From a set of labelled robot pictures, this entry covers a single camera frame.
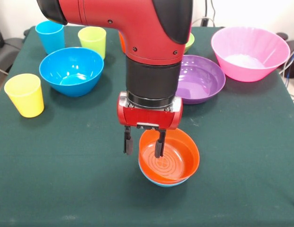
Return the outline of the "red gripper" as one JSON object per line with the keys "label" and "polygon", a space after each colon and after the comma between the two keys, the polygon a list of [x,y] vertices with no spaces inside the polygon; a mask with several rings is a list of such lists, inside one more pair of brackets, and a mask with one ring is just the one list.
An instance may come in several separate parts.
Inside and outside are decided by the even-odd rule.
{"label": "red gripper", "polygon": [[163,156],[166,130],[173,130],[180,124],[183,102],[181,97],[174,97],[172,104],[165,109],[139,108],[130,104],[125,91],[120,92],[116,104],[119,123],[125,125],[124,131],[124,153],[133,153],[133,139],[131,137],[131,126],[159,128],[159,138],[155,144],[155,157]]}

